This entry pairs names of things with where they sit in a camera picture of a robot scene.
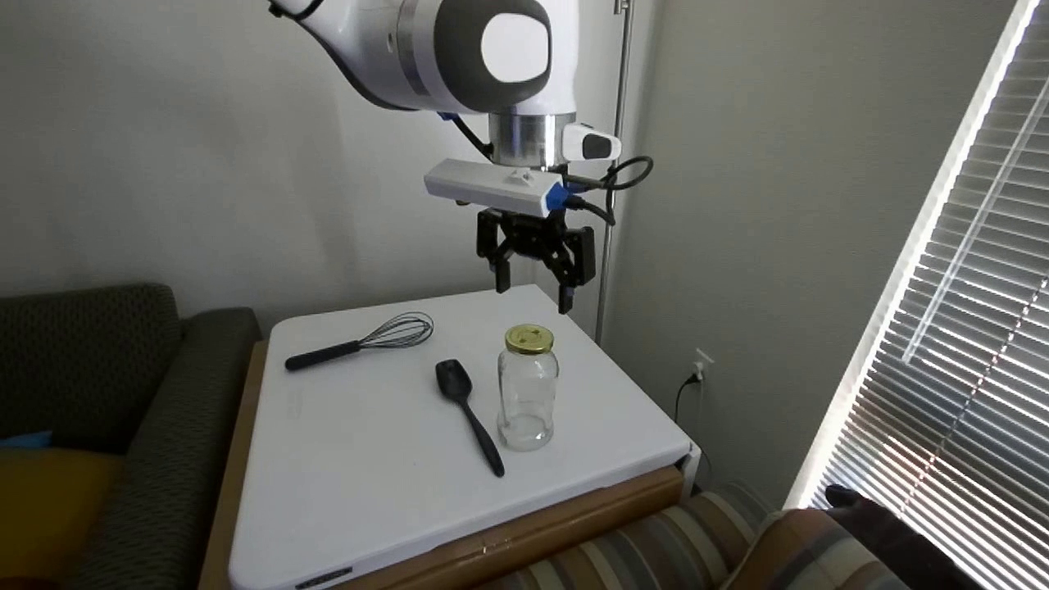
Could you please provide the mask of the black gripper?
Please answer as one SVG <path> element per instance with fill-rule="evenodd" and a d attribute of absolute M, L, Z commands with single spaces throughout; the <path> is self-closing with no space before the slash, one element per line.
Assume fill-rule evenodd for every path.
<path fill-rule="evenodd" d="M 568 229 L 559 214 L 539 218 L 481 209 L 476 252 L 491 262 L 495 292 L 512 287 L 512 252 L 542 258 L 552 273 L 558 273 L 559 313 L 574 307 L 578 276 L 590 276 L 598 268 L 592 229 Z"/>

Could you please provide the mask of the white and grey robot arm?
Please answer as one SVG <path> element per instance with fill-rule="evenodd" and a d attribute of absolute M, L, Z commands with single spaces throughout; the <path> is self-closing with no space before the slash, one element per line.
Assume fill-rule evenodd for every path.
<path fill-rule="evenodd" d="M 512 285 L 527 254 L 558 279 L 558 307 L 598 276 L 592 229 L 571 229 L 592 181 L 583 159 L 615 159 L 624 143 L 578 119 L 580 0 L 268 0 L 299 21 L 371 101 L 435 110 L 478 159 L 440 159 L 433 197 L 478 205 L 476 252 Z"/>

